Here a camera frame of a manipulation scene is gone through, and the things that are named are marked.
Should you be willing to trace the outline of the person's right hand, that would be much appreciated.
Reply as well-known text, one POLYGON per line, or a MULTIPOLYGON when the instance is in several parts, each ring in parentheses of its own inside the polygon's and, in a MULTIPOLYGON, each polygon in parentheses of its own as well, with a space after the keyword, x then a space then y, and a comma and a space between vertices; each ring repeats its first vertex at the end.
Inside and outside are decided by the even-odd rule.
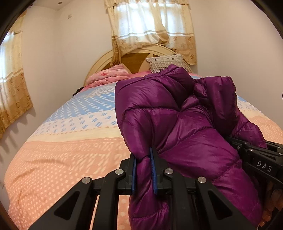
POLYGON ((263 202, 263 211, 258 227, 271 221, 274 210, 282 210, 282 189, 275 188, 273 182, 258 183, 259 197, 263 202))

